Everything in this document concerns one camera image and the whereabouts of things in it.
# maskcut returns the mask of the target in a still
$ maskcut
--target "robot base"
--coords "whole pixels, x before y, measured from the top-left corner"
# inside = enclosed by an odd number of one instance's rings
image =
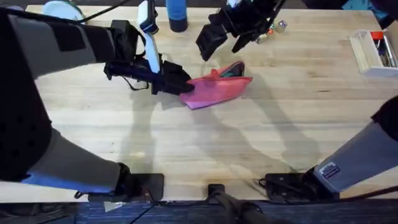
[[[339,199],[339,193],[330,192],[312,174],[266,174],[259,184],[265,188],[269,200],[278,202],[308,202]]]

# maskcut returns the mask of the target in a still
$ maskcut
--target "wood grain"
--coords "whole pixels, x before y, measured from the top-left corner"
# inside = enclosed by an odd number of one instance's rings
[[[86,15],[105,7],[82,6]],[[40,12],[41,6],[28,11]],[[348,36],[357,29],[379,30],[367,11],[282,10],[285,33],[262,45],[230,52],[234,39],[204,62],[195,40],[215,9],[188,9],[190,26],[169,29],[157,8],[159,52],[183,65],[192,77],[237,60],[254,77],[243,96],[191,111],[178,98],[132,92],[124,80],[108,81],[103,65],[89,65],[36,81],[47,111],[65,137],[95,154],[126,163],[133,172],[165,174],[165,200],[200,200],[210,183],[227,193],[264,198],[252,179],[271,172],[306,171],[334,153],[398,94],[398,79],[358,73]],[[135,7],[120,7],[90,22],[134,23]],[[398,183],[392,169],[347,190],[356,195]],[[0,202],[74,201],[74,191],[2,183]]]

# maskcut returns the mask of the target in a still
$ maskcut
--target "sticker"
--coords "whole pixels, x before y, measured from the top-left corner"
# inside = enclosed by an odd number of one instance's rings
[[[329,162],[327,165],[319,169],[319,173],[321,173],[326,179],[333,177],[338,172],[340,172],[340,168],[334,162]]]

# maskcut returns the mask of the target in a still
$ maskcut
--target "gray robot arm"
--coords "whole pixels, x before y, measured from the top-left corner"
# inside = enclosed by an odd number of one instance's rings
[[[398,96],[334,154],[305,174],[266,174],[260,181],[271,200],[335,200],[349,187],[398,166]]]

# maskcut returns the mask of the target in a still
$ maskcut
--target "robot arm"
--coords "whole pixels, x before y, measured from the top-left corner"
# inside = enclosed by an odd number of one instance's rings
[[[227,33],[238,38],[232,53],[240,51],[250,41],[268,32],[285,0],[228,0],[216,14],[209,15],[198,38],[202,59],[207,61],[227,39]]]
[[[263,187],[275,201],[327,201],[351,186],[398,166],[398,96],[334,154],[305,174],[266,174]]]
[[[154,12],[153,4],[144,7]],[[154,24],[154,16],[146,16]],[[148,61],[136,55],[141,34],[128,21],[113,21],[111,27],[84,26],[0,8],[0,23],[0,179],[78,190],[76,197],[88,194],[90,201],[128,202],[143,195],[160,200],[162,174],[131,174],[126,165],[104,160],[53,129],[34,79],[106,62],[109,79],[134,78],[152,83],[152,94],[179,95],[193,90],[182,67],[161,61],[153,38],[153,45],[146,41],[146,50],[158,59],[153,63],[152,57]]]

